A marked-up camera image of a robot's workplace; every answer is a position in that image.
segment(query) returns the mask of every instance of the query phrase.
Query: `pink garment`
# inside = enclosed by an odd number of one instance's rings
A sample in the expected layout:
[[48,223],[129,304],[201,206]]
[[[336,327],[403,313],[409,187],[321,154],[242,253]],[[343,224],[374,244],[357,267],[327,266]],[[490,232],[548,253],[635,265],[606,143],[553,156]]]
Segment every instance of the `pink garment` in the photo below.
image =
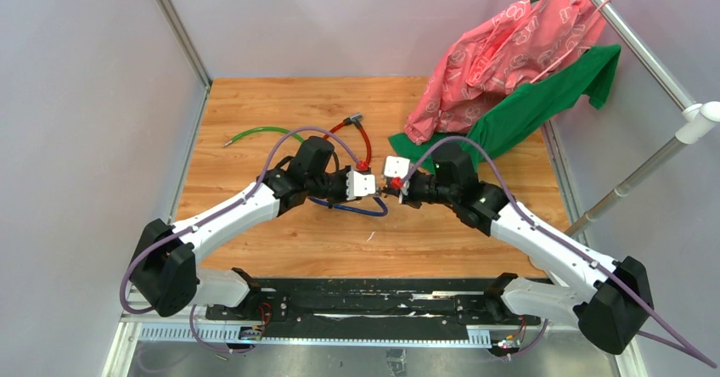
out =
[[437,64],[405,133],[421,144],[437,132],[468,132],[477,120],[568,50],[562,70],[597,42],[605,27],[589,0],[530,0],[510,5],[468,31]]

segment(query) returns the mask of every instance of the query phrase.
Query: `red tube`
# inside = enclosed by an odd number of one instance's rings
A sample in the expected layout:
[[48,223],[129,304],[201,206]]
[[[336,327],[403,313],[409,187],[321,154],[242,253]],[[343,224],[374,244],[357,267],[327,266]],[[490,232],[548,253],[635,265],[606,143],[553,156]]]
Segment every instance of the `red tube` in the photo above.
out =
[[367,150],[367,155],[365,156],[365,163],[370,166],[370,159],[373,158],[373,147],[370,146],[370,138],[368,138],[368,134],[365,132],[365,128],[363,128],[362,125],[357,124],[356,127],[358,131],[360,131],[360,135],[363,135],[363,140],[365,141],[365,149]]
[[[331,131],[332,133],[336,133],[336,132],[338,132],[342,127],[345,127],[345,126],[346,126],[346,125],[345,125],[345,122],[343,121],[343,122],[339,123],[338,125],[332,127],[332,128],[330,129],[330,131]],[[355,125],[355,127],[358,129],[358,131],[360,131],[360,135],[363,135],[363,141],[365,141],[365,151],[366,151],[365,164],[367,164],[368,166],[370,166],[370,159],[372,159],[372,157],[373,157],[373,148],[370,146],[370,138],[368,137],[368,133],[365,132],[365,128],[363,128],[362,125],[360,125],[360,124],[358,123],[358,124]],[[325,135],[325,136],[323,137],[323,139],[327,139],[327,138],[329,138],[329,135]]]
[[[338,131],[340,130],[340,128],[342,128],[342,127],[344,127],[344,126],[345,126],[345,122],[341,122],[341,123],[339,123],[338,125],[332,127],[332,128],[330,129],[330,131],[331,131],[332,133],[336,133],[336,132],[338,132]],[[327,138],[330,138],[330,135],[325,135],[325,136],[323,137],[323,139],[327,139]]]

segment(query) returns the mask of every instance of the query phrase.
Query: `metal pole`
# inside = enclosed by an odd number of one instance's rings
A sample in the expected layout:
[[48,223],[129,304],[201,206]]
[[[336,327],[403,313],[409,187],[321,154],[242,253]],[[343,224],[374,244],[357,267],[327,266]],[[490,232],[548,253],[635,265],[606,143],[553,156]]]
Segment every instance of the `metal pole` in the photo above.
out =
[[175,33],[177,40],[180,42],[180,46],[183,48],[190,64],[193,66],[195,74],[198,75],[198,78],[205,86],[205,90],[210,91],[212,79],[210,78],[205,65],[203,65],[198,51],[190,41],[190,36],[188,36],[188,32],[185,30],[183,22],[181,22],[180,18],[177,16],[177,11],[175,10],[175,7],[172,6],[171,0],[157,0],[157,3],[160,5],[160,9],[162,9],[162,13],[165,15],[168,23],[170,23],[170,27]]
[[[597,6],[604,0],[590,1]],[[695,101],[675,79],[675,76],[667,70],[665,65],[658,60],[655,54],[652,53],[647,45],[635,34],[635,31],[620,17],[613,8],[613,5],[605,5],[600,10],[600,13],[607,19],[610,26],[615,29],[617,34],[620,35],[620,38],[630,47],[630,50],[633,51],[635,57],[640,60],[640,63],[645,66],[645,69],[657,80],[662,89],[672,98],[672,101],[675,102],[675,105],[677,105],[680,110],[685,110],[690,107],[690,105],[695,104]]]
[[594,205],[590,210],[586,211],[585,214],[580,217],[576,222],[572,223],[570,227],[565,231],[565,234],[570,237],[574,237],[582,230],[587,228],[591,222],[596,221],[602,215],[604,215],[613,205],[616,205],[620,199],[627,196],[630,190],[641,184],[648,176],[656,171],[665,162],[670,160],[673,156],[677,155],[678,152],[683,150],[686,143],[680,142],[674,136],[666,144],[662,145],[662,148],[658,149],[648,160],[645,161],[635,172],[631,173],[627,179],[623,180],[622,183],[615,186],[598,204]]

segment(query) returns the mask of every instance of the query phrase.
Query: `gray wall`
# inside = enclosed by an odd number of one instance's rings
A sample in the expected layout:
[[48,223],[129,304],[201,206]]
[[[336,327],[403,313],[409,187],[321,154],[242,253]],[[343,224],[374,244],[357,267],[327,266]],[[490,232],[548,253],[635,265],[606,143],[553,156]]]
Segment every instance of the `gray wall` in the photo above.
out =
[[99,375],[203,92],[155,0],[0,0],[0,375]]
[[[613,0],[620,13],[699,102],[720,98],[720,0]],[[619,42],[612,29],[603,43]],[[582,102],[556,120],[583,210],[683,125],[678,109],[625,48],[616,85],[600,112]],[[684,150],[588,231],[593,246],[648,267],[656,308],[681,334],[720,360],[720,130]],[[662,333],[650,320],[645,330]],[[717,375],[704,364],[640,339],[652,376]]]
[[172,0],[213,77],[423,76],[515,0]]

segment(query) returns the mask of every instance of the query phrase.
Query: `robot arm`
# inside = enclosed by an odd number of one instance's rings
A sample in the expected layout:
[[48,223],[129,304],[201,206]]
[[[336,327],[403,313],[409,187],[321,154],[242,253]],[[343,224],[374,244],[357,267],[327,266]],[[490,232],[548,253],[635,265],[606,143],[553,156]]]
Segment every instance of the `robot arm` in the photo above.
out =
[[[504,273],[486,290],[490,299],[485,300],[488,305],[485,309],[498,315],[533,315],[568,324],[579,328],[598,348],[612,354],[622,353],[648,314],[600,272],[598,265],[612,271],[652,307],[644,266],[632,257],[619,262],[577,243],[516,201],[524,215],[534,221],[531,225],[500,187],[477,179],[470,156],[456,143],[443,144],[431,156],[436,174],[415,172],[403,185],[400,178],[408,175],[410,161],[389,156],[384,169],[387,187],[383,191],[415,208],[423,202],[446,205],[465,225],[522,250],[562,282],[545,284]],[[592,257],[592,263],[537,231],[538,227],[583,250]]]
[[[345,166],[326,173],[333,151],[330,142],[310,137],[294,157],[283,159],[267,173],[250,198],[246,195],[256,183],[195,217],[170,225],[160,219],[150,222],[143,230],[133,260],[166,236],[181,235],[142,260],[130,280],[162,317],[172,316],[187,305],[241,306],[253,288],[257,288],[256,283],[238,268],[227,271],[197,268],[214,250],[248,228],[302,205],[308,196],[335,204],[376,193],[375,178],[369,172]],[[240,199],[245,202],[237,205]]]
[[[330,142],[310,137],[295,157],[285,158],[267,173],[249,199],[245,196],[256,183],[198,216],[173,225],[161,220],[149,223],[135,256],[168,234],[181,235],[142,260],[130,280],[161,316],[171,316],[191,304],[221,304],[237,307],[239,312],[244,307],[256,307],[253,295],[260,288],[247,273],[238,268],[217,271],[197,266],[220,245],[248,228],[302,205],[307,196],[338,203],[375,194],[375,178],[369,172],[358,172],[349,166],[334,173],[325,172],[333,150]],[[479,181],[470,157],[457,144],[443,144],[432,158],[436,175],[415,172],[404,185],[397,186],[400,177],[408,174],[410,161],[388,157],[384,176],[388,184],[396,186],[385,187],[383,191],[417,208],[423,202],[446,205],[465,225],[524,251],[565,283],[543,284],[504,273],[485,292],[489,298],[484,300],[488,305],[485,309],[495,312],[498,318],[510,314],[534,315],[576,326],[598,348],[613,354],[622,352],[648,315],[596,267],[601,263],[609,268],[652,305],[642,264],[631,257],[617,262],[552,229],[555,235],[584,249],[595,260],[588,265],[536,231],[518,214],[502,189]],[[245,203],[235,205],[239,199]],[[521,203],[518,206],[535,226],[552,228]]]

